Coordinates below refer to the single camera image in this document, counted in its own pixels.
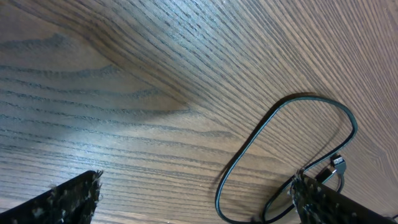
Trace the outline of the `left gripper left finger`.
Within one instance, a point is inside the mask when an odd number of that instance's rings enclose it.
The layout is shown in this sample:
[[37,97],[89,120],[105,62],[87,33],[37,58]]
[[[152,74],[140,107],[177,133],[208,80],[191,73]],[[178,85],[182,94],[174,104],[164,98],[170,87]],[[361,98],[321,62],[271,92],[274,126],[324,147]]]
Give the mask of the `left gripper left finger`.
[[1,213],[1,223],[90,224],[100,197],[101,170],[86,171]]

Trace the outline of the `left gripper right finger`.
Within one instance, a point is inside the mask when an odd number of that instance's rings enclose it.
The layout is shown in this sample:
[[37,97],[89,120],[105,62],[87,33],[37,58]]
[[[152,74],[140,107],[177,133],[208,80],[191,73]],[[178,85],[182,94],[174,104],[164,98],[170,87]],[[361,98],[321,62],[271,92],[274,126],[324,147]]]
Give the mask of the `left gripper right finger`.
[[395,224],[305,174],[295,175],[289,194],[302,224]]

